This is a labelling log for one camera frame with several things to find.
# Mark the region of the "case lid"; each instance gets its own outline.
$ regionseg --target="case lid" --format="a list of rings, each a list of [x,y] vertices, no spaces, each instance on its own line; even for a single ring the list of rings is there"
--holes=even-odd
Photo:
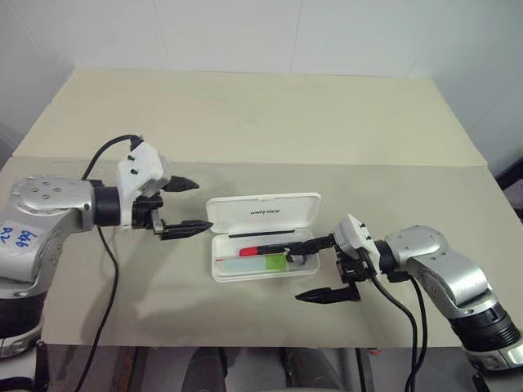
[[[212,198],[207,202],[207,216],[214,224],[211,228],[214,233],[293,230],[315,221],[320,202],[317,193]]]

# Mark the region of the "handwritten label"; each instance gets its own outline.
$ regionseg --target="handwritten label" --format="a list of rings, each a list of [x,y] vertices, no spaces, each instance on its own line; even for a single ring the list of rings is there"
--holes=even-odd
[[[0,249],[13,256],[30,251],[38,245],[42,232],[31,226],[5,221],[0,224]]]

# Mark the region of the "floor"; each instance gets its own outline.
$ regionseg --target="floor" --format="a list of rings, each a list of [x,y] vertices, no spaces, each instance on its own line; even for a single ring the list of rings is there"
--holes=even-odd
[[[101,347],[83,390],[108,392],[177,392],[195,348]],[[346,390],[360,392],[353,349],[322,350],[342,378]],[[408,376],[410,350],[371,351],[376,392],[400,392]],[[74,389],[87,359],[85,346],[50,346],[51,392]],[[285,387],[285,377],[275,348],[227,348],[227,392],[254,392]],[[424,392],[474,392],[475,371],[459,348],[433,348],[418,374],[418,390]]]

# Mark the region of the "green object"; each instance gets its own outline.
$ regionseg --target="green object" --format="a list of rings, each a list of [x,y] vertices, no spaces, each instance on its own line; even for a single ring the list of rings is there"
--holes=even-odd
[[[265,257],[265,268],[271,271],[286,271],[287,259],[285,255],[268,255]]]

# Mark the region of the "white case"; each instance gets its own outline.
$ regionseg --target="white case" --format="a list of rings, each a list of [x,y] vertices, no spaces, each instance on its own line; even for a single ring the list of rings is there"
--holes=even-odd
[[[308,227],[314,223],[320,203],[321,196],[317,193],[262,194],[212,198],[207,201],[208,220],[214,224],[211,231],[218,234],[212,239],[211,264],[214,280],[232,282],[314,274],[320,267],[318,254],[307,256],[306,263],[299,270],[258,274],[223,274],[217,267],[216,260],[238,256],[239,250],[245,247],[301,242],[314,238]]]

